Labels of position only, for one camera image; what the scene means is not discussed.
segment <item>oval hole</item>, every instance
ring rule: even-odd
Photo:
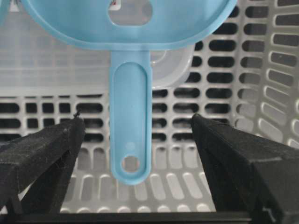
[[[238,31],[235,23],[223,23],[215,32],[215,35],[233,35]]]
[[[212,51],[233,51],[236,48],[236,42],[231,40],[214,40],[210,42]]]
[[[299,45],[299,36],[289,34],[276,34],[273,37],[273,42],[279,45],[297,47]]]
[[[152,15],[149,0],[113,0],[109,8],[111,21],[120,26],[142,26],[150,21]]]
[[[122,167],[127,172],[134,173],[140,167],[139,159],[135,156],[128,156],[122,161]]]
[[[258,85],[261,81],[261,77],[254,73],[243,73],[240,75],[240,82],[243,84]]]
[[[297,0],[278,0],[277,5],[279,7],[293,6],[293,5],[299,5],[299,2]]]
[[[246,16],[249,18],[267,18],[269,9],[266,6],[251,6],[246,9]]]
[[[91,168],[91,157],[86,148],[82,148],[78,154],[78,169],[79,170],[90,170]]]
[[[275,22],[278,26],[299,26],[299,14],[278,15]]]
[[[267,25],[261,23],[248,23],[244,26],[244,33],[247,35],[266,35]]]

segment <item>blue plastic scoop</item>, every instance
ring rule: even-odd
[[[111,0],[22,0],[28,13],[61,41],[111,51],[110,162],[115,178],[138,184],[151,170],[152,69],[150,50],[185,47],[215,31],[237,0],[149,0],[152,17],[142,26],[120,26]],[[126,157],[139,160],[128,172]]]
[[[8,12],[10,0],[0,0],[0,25]]]

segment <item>scoop handle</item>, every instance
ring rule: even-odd
[[[149,51],[112,51],[109,76],[110,166],[125,184],[144,181],[151,170],[152,68]],[[127,157],[139,168],[128,172]]]

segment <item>plastic basket wall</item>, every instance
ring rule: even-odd
[[[298,28],[297,0],[239,0],[230,18],[196,45],[188,81],[154,92],[153,169],[140,185],[123,185],[109,171],[107,94],[0,98],[0,141],[71,119],[80,109],[86,137],[62,212],[214,210],[190,118],[199,112],[299,148]]]

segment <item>clear plastic container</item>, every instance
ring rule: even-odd
[[[78,49],[62,43],[35,23],[21,3],[0,26],[0,95],[97,94],[108,91],[109,51]],[[124,18],[115,14],[113,18]],[[140,15],[125,17],[138,19]],[[175,87],[189,74],[194,46],[151,52],[153,89]]]

